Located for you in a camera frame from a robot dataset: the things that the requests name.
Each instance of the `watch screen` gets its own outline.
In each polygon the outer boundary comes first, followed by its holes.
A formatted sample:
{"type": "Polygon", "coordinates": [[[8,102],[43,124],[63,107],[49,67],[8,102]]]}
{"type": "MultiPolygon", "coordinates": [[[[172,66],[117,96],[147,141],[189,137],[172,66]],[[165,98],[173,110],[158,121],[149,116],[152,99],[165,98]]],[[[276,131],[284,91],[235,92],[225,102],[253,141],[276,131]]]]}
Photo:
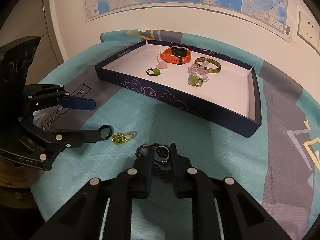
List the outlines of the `watch screen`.
{"type": "Polygon", "coordinates": [[[186,57],[188,54],[188,50],[181,47],[171,47],[171,54],[174,56],[186,57]]]}

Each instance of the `power outlet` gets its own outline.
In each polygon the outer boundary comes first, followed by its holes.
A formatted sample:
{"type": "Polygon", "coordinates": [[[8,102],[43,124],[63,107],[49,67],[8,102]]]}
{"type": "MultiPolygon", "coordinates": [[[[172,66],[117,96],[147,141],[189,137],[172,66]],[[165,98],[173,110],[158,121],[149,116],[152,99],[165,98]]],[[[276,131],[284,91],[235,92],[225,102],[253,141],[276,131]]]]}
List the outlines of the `power outlet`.
{"type": "Polygon", "coordinates": [[[315,50],[318,49],[320,27],[317,23],[305,15],[302,11],[299,13],[298,36],[305,40],[315,50]]]}

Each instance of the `watch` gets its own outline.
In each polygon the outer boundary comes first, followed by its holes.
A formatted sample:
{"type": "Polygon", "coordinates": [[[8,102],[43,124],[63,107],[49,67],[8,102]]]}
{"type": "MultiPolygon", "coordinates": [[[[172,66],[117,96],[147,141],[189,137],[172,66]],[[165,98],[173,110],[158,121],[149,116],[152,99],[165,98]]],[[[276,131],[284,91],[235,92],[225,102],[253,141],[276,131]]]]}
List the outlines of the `watch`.
{"type": "Polygon", "coordinates": [[[160,58],[168,63],[182,65],[190,62],[191,51],[187,48],[172,46],[160,53],[160,58]]]}

